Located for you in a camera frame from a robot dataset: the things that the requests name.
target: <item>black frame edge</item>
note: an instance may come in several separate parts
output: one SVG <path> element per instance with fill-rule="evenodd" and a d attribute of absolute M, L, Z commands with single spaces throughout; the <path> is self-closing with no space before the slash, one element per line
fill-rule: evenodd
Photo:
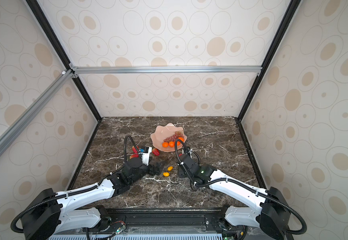
<path fill-rule="evenodd" d="M 239 128 L 239 132 L 240 132 L 242 140 L 244 142 L 244 146 L 246 147 L 247 156 L 250 159 L 251 164 L 253 165 L 253 169 L 254 169 L 254 172 L 256 175 L 256 179 L 258 180 L 259 187 L 266 189 L 266 185 L 264 184 L 264 180 L 263 180 L 261 171 L 259 170 L 258 164 L 256 162 L 256 159 L 255 159 L 253 151 L 250 147 L 250 144 L 248 143 L 248 139 L 247 139 L 246 133 L 244 132 L 242 123 L 241 123 L 241 121 L 239 121 L 238 118 L 234 118 L 234 119 L 235 119 L 235 122 Z"/>
<path fill-rule="evenodd" d="M 75 180 L 77 179 L 78 174 L 79 174 L 79 172 L 81 171 L 81 167 L 82 167 L 82 165 L 83 165 L 83 162 L 84 162 L 85 159 L 86 159 L 87 153 L 88 153 L 89 150 L 90 150 L 91 144 L 92 144 L 92 142 L 94 141 L 95 135 L 97 134 L 97 131 L 98 131 L 98 128 L 100 127 L 101 122 L 102 122 L 102 118 L 100 118 L 100 120 L 99 120 L 98 123 L 97 123 L 97 126 L 95 126 L 95 129 L 94 129 L 94 131 L 93 131 L 93 134 L 91 135 L 91 137 L 90 137 L 90 139 L 89 139 L 89 143 L 87 144 L 86 149 L 85 149 L 85 151 L 83 152 L 83 155 L 82 155 L 82 157 L 81 157 L 81 160 L 79 161 L 78 166 L 77 166 L 77 168 L 75 169 L 75 172 L 74 172 L 74 174 L 73 174 L 73 177 L 71 178 L 71 181 L 70 181 L 70 183 L 69 183 L 69 186 L 67 187 L 67 190 L 73 189 Z"/>
<path fill-rule="evenodd" d="M 70 59 L 67 57 L 66 52 L 64 51 L 61 43 L 59 42 L 53 28 L 51 27 L 50 23 L 47 21 L 47 18 L 45 14 L 43 13 L 41 7 L 39 6 L 37 0 L 26 0 L 27 5 L 30 7 L 31 11 L 33 12 L 35 18 L 37 19 L 39 25 L 41 26 L 43 32 L 46 34 L 47 38 L 49 39 L 51 45 L 53 46 L 54 50 L 58 54 L 59 58 L 61 59 L 63 65 L 66 69 L 71 69 L 70 67 Z M 81 93 L 82 97 L 84 98 L 85 102 L 89 106 L 91 112 L 94 114 L 95 119 L 97 121 L 101 120 L 101 116 L 95 107 L 93 101 L 91 100 L 89 94 L 87 93 L 84 85 L 82 84 L 81 80 L 77 78 L 73 78 L 74 83 L 76 87 L 78 88 L 79 92 Z"/>
<path fill-rule="evenodd" d="M 301 0 L 291 0 L 291 2 L 290 2 L 289 6 L 284 14 L 282 22 L 279 25 L 279 28 L 278 28 L 278 30 L 275 34 L 275 37 L 271 43 L 271 46 L 266 54 L 266 57 L 263 60 L 261 73 L 259 74 L 259 76 L 257 76 L 255 78 L 253 86 L 251 87 L 250 92 L 248 93 L 247 98 L 244 101 L 242 110 L 240 111 L 239 116 L 238 116 L 239 122 L 242 121 L 244 115 L 246 114 L 247 109 L 250 106 L 250 103 L 253 100 L 254 95 L 255 95 L 260 83 L 262 82 L 262 79 L 263 79 L 264 75 L 266 74 L 268 67 L 271 64 L 271 61 L 275 55 L 275 52 L 277 51 L 277 49 L 278 49 L 286 31 L 287 31 L 288 26 L 291 23 L 291 20 L 295 14 L 300 2 L 301 2 Z"/>

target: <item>strawberry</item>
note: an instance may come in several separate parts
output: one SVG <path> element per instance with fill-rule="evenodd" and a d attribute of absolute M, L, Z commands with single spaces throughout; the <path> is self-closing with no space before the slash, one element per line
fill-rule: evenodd
<path fill-rule="evenodd" d="M 134 146 L 133 146 L 133 152 L 134 152 L 134 153 L 138 153 L 138 151 L 134 148 Z"/>
<path fill-rule="evenodd" d="M 152 153 L 154 153 L 155 156 L 159 156 L 159 151 L 156 148 L 152 149 Z"/>
<path fill-rule="evenodd" d="M 133 155 L 130 156 L 130 159 L 134 158 L 134 157 L 139 157 L 139 154 L 138 153 L 135 153 Z"/>

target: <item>marble tabletop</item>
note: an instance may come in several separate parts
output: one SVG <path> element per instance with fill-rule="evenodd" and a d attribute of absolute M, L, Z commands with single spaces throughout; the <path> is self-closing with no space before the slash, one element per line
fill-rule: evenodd
<path fill-rule="evenodd" d="M 258 181 L 233 117 L 107 117 L 103 118 L 74 188 L 99 181 L 123 164 L 123 142 L 129 134 L 138 146 L 152 146 L 150 134 L 158 125 L 173 123 L 183 127 L 187 146 L 198 153 L 202 163 L 215 166 L 227 175 L 258 187 Z M 132 154 L 128 141 L 128 156 Z M 245 206 L 232 197 L 211 189 L 196 192 L 190 189 L 188 178 L 177 176 L 174 152 L 161 152 L 153 161 L 167 161 L 174 169 L 169 177 L 144 176 L 128 192 L 100 200 L 87 207 L 221 207 L 224 204 Z"/>

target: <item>black cable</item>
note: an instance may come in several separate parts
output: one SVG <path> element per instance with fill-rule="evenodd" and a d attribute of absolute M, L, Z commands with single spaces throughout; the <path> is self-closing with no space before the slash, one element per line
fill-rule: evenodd
<path fill-rule="evenodd" d="M 89 229 L 87 227 L 86 228 L 86 238 L 87 240 L 91 240 L 90 236 L 89 236 Z"/>
<path fill-rule="evenodd" d="M 114 237 L 116 233 L 111 234 L 109 237 L 103 237 L 103 238 L 96 238 L 95 240 L 110 240 L 112 237 Z"/>
<path fill-rule="evenodd" d="M 205 184 L 196 183 L 195 186 L 196 186 L 196 187 L 207 187 L 207 186 L 209 186 L 209 185 L 211 185 L 211 184 L 214 184 L 214 183 L 217 183 L 217 182 L 226 181 L 226 180 L 227 180 L 228 182 L 232 182 L 232 183 L 234 183 L 234 184 L 236 184 L 236 185 L 238 185 L 238 186 L 240 186 L 240 187 L 242 187 L 242 188 L 244 188 L 244 189 L 246 189 L 246 190 L 248 190 L 248 191 L 250 191 L 250 192 L 252 192 L 252 193 L 256 193 L 256 190 L 255 190 L 255 189 L 253 189 L 253 188 L 251 188 L 251 187 L 249 187 L 249 186 L 247 186 L 247 185 L 245 185 L 245 184 L 243 184 L 243 183 L 241 183 L 241 182 L 239 182 L 239 181 L 237 181 L 237 180 L 235 180 L 235 179 L 231 179 L 231 178 L 218 178 L 218 179 L 212 180 L 212 181 L 210 181 L 210 182 L 208 182 L 208 183 L 205 183 Z M 265 198 L 265 199 L 268 199 L 268 200 L 270 200 L 270 201 L 272 201 L 272 202 L 274 202 L 274 203 L 280 205 L 281 207 L 287 209 L 290 213 L 294 214 L 294 216 L 295 216 L 296 218 L 298 218 L 298 220 L 301 222 L 302 228 L 299 229 L 299 230 L 290 230 L 290 229 L 287 229 L 286 232 L 291 233 L 291 234 L 294 234 L 294 235 L 300 235 L 300 234 L 303 234 L 303 233 L 305 233 L 305 232 L 307 231 L 307 224 L 306 224 L 305 220 L 302 218 L 302 216 L 301 216 L 300 214 L 298 214 L 297 211 L 295 211 L 294 209 L 290 208 L 290 207 L 287 206 L 286 204 L 282 203 L 282 202 L 279 201 L 278 199 L 275 199 L 275 198 L 273 198 L 273 197 L 270 197 L 270 196 L 268 196 L 268 195 L 266 195 L 266 194 L 263 194 L 263 193 L 261 193 L 261 192 L 258 192 L 257 194 L 258 194 L 258 196 L 263 197 L 263 198 Z"/>
<path fill-rule="evenodd" d="M 190 173 L 188 172 L 186 166 L 185 166 L 184 164 L 181 164 L 182 162 L 181 162 L 181 160 L 180 160 L 180 158 L 179 158 L 179 154 L 178 154 L 178 146 L 177 146 L 177 143 L 178 143 L 178 142 L 182 143 L 183 149 L 188 149 L 188 147 L 186 146 L 186 144 L 185 144 L 182 140 L 180 140 L 180 139 L 176 139 L 176 140 L 175 140 L 175 142 L 174 142 L 174 150 L 175 150 L 176 159 L 178 160 L 177 164 L 178 164 L 179 166 L 181 166 L 181 168 L 183 169 L 183 171 L 186 173 L 188 179 L 190 180 L 190 188 L 191 188 L 191 190 L 196 191 L 197 189 L 194 189 L 194 188 L 193 188 L 193 185 L 194 185 L 194 179 L 193 179 L 193 177 L 192 177 L 192 176 L 190 175 Z"/>
<path fill-rule="evenodd" d="M 137 145 L 135 145 L 135 142 L 134 142 L 133 138 L 132 138 L 130 135 L 126 135 L 125 141 L 124 141 L 124 143 L 123 143 L 124 162 L 127 162 L 127 155 L 126 155 L 127 149 L 126 149 L 126 145 L 127 145 L 127 140 L 128 140 L 129 138 L 130 138 L 130 140 L 131 140 L 131 142 L 132 142 L 134 148 L 135 148 L 135 149 L 137 150 L 137 152 L 139 153 L 139 149 L 138 149 Z"/>
<path fill-rule="evenodd" d="M 193 151 L 193 153 L 196 155 L 196 157 L 198 158 L 198 165 L 200 165 L 200 157 L 199 157 L 199 155 L 195 152 L 195 151 Z"/>
<path fill-rule="evenodd" d="M 175 142 L 174 142 L 175 155 L 176 155 L 176 158 L 178 159 L 178 165 L 180 165 L 180 166 L 182 167 L 182 169 L 185 171 L 187 177 L 190 179 L 190 187 L 191 187 L 192 190 L 194 190 L 193 187 L 192 187 L 192 185 L 195 185 L 196 187 L 207 187 L 207 186 L 209 186 L 209 185 L 211 185 L 211 184 L 214 184 L 214 183 L 217 183 L 217 182 L 222 182 L 222 181 L 226 181 L 226 180 L 227 180 L 228 182 L 232 182 L 232 183 L 234 183 L 234 184 L 236 184 L 236 185 L 238 185 L 238 186 L 240 186 L 240 187 L 242 187 L 242 188 L 244 188 L 244 189 L 246 189 L 246 190 L 248 190 L 248 191 L 250 191 L 250 192 L 252 192 L 252 193 L 256 193 L 256 190 L 254 190 L 253 187 L 249 187 L 249 186 L 247 186 L 247 185 L 245 185 L 245 184 L 243 184 L 243 183 L 241 183 L 241 182 L 239 182 L 239 181 L 237 181 L 237 180 L 230 179 L 230 178 L 218 178 L 218 179 L 212 180 L 212 181 L 210 181 L 210 182 L 208 182 L 208 183 L 205 183 L 205 184 L 200 184 L 200 183 L 194 184 L 194 179 L 192 178 L 192 176 L 191 176 L 190 173 L 188 172 L 186 166 L 185 166 L 184 164 L 181 164 L 181 160 L 180 160 L 179 154 L 178 154 L 178 148 L 177 148 L 177 146 L 176 146 L 176 143 L 177 143 L 177 142 L 182 143 L 182 144 L 183 144 L 183 147 L 186 147 L 186 148 L 187 148 L 187 146 L 186 146 L 185 143 L 182 142 L 180 139 L 176 139 Z M 301 222 L 302 228 L 299 229 L 299 230 L 290 230 L 290 229 L 287 229 L 286 232 L 291 233 L 291 234 L 294 234 L 294 235 L 300 235 L 300 234 L 303 234 L 303 233 L 305 233 L 305 232 L 307 231 L 307 224 L 306 224 L 305 220 L 304 220 L 304 219 L 302 218 L 302 216 L 301 216 L 300 214 L 298 214 L 298 212 L 296 212 L 294 209 L 290 208 L 288 205 L 286 205 L 286 204 L 282 203 L 281 201 L 279 201 L 279 200 L 277 200 L 277 199 L 275 199 L 275 198 L 273 198 L 273 197 L 270 197 L 270 196 L 268 196 L 268 195 L 266 195 L 266 194 L 263 194 L 263 193 L 261 193 L 261 192 L 258 192 L 257 194 L 258 194 L 258 196 L 261 196 L 261 197 L 263 197 L 263 198 L 265 198 L 265 199 L 268 199 L 268 200 L 270 200 L 270 201 L 272 201 L 272 202 L 274 202 L 274 203 L 280 205 L 281 207 L 287 209 L 287 210 L 290 211 L 294 216 L 296 216 L 296 218 L 298 218 L 298 220 Z"/>
<path fill-rule="evenodd" d="M 125 158 L 125 162 L 127 161 L 127 156 L 126 156 L 126 144 L 127 144 L 127 139 L 128 139 L 128 138 L 130 138 L 131 142 L 133 143 L 133 146 L 135 147 L 135 149 L 136 149 L 136 150 L 138 151 L 138 153 L 139 153 L 139 150 L 138 150 L 137 146 L 135 145 L 135 142 L 134 142 L 133 138 L 132 138 L 130 135 L 127 135 L 126 138 L 125 138 L 125 141 L 124 141 L 124 158 Z M 112 174 L 118 172 L 118 171 L 121 170 L 122 168 L 123 168 L 123 166 L 120 167 L 120 168 L 118 168 L 117 170 L 115 170 L 113 173 L 108 174 L 108 175 L 106 175 L 105 177 L 103 177 L 103 178 L 101 179 L 101 181 L 98 183 L 98 186 L 102 184 L 102 182 L 104 181 L 105 178 L 107 178 L 108 176 L 110 176 L 110 175 L 112 175 Z M 71 192 L 71 193 L 69 193 L 69 196 L 74 196 L 74 195 L 77 195 L 77 194 L 82 194 L 82 193 L 85 193 L 85 192 L 89 192 L 89 191 L 91 191 L 91 190 L 96 189 L 98 186 L 95 185 L 95 186 L 92 186 L 92 187 L 90 187 L 90 188 L 88 188 L 88 189 L 83 189 L 83 190 Z M 20 218 L 22 218 L 26 213 L 30 212 L 31 210 L 36 209 L 37 207 L 39 207 L 39 206 L 41 206 L 41 205 L 43 205 L 43 204 L 46 204 L 46 203 L 49 203 L 49 202 L 52 202 L 52 201 L 55 201 L 55 200 L 58 200 L 58 199 L 62 199 L 62 198 L 65 198 L 65 197 L 66 197 L 66 194 L 58 195 L 58 196 L 51 197 L 51 198 L 49 198 L 49 199 L 43 200 L 43 201 L 41 201 L 41 202 L 39 202 L 39 203 L 37 203 L 37 204 L 32 205 L 31 207 L 26 208 L 25 210 L 23 210 L 22 212 L 20 212 L 20 213 L 13 219 L 13 221 L 12 221 L 11 224 L 10 224 L 11 230 L 12 230 L 13 232 L 16 232 L 16 233 L 23 233 L 23 229 L 17 227 L 17 222 L 18 222 L 18 220 L 19 220 Z"/>
<path fill-rule="evenodd" d="M 100 186 L 100 185 L 102 184 L 102 182 L 103 182 L 103 180 L 104 180 L 105 178 L 107 178 L 108 176 L 111 176 L 111 175 L 113 175 L 114 173 L 116 173 L 116 172 L 122 170 L 122 168 L 123 168 L 123 166 L 121 166 L 120 168 L 118 168 L 118 169 L 115 170 L 114 172 L 112 172 L 112 173 L 110 173 L 110 174 L 104 176 L 104 177 L 98 182 L 98 186 Z"/>
<path fill-rule="evenodd" d="M 247 231 L 248 231 L 248 226 L 243 225 L 243 231 L 242 231 L 243 234 L 239 235 L 238 240 L 243 240 L 244 237 L 247 235 Z"/>
<path fill-rule="evenodd" d="M 69 196 L 74 196 L 74 195 L 77 195 L 77 194 L 89 192 L 89 191 L 94 190 L 94 189 L 96 189 L 96 188 L 97 188 L 97 186 L 95 185 L 95 186 L 92 186 L 92 187 L 90 187 L 90 188 L 88 188 L 88 189 L 83 189 L 83 190 L 71 192 L 71 193 L 69 193 Z M 20 213 L 13 219 L 13 221 L 12 221 L 11 224 L 10 224 L 11 230 L 13 230 L 13 232 L 16 232 L 16 233 L 23 233 L 23 229 L 17 227 L 17 222 L 18 222 L 18 220 L 19 220 L 21 217 L 23 217 L 26 213 L 30 212 L 30 211 L 33 210 L 33 209 L 36 209 L 37 207 L 39 207 L 39 206 L 41 206 L 41 205 L 43 205 L 43 204 L 46 204 L 46 203 L 48 203 L 48 202 L 52 202 L 52 201 L 55 201 L 55 200 L 58 200 L 58 199 L 61 199 L 61 198 L 65 198 L 65 197 L 66 197 L 66 194 L 58 195 L 58 196 L 55 196 L 55 197 L 52 197 L 52 198 L 43 200 L 42 202 L 39 202 L 39 203 L 37 203 L 37 204 L 32 205 L 31 207 L 26 208 L 25 210 L 23 210 L 22 212 L 20 212 Z"/>

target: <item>fruit bowl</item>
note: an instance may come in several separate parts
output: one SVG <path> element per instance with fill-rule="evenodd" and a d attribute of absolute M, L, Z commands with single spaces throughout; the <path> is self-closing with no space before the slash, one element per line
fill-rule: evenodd
<path fill-rule="evenodd" d="M 175 151 L 174 147 L 170 147 L 170 146 L 163 147 L 162 143 L 164 142 L 166 138 L 173 136 L 175 132 L 178 132 L 178 131 L 183 133 L 183 138 L 185 139 L 185 142 L 186 142 L 187 137 L 183 131 L 183 127 L 175 127 L 175 125 L 172 123 L 169 123 L 166 126 L 157 126 L 157 128 L 155 129 L 155 132 L 150 134 L 152 146 L 154 146 L 155 148 L 163 152 Z"/>

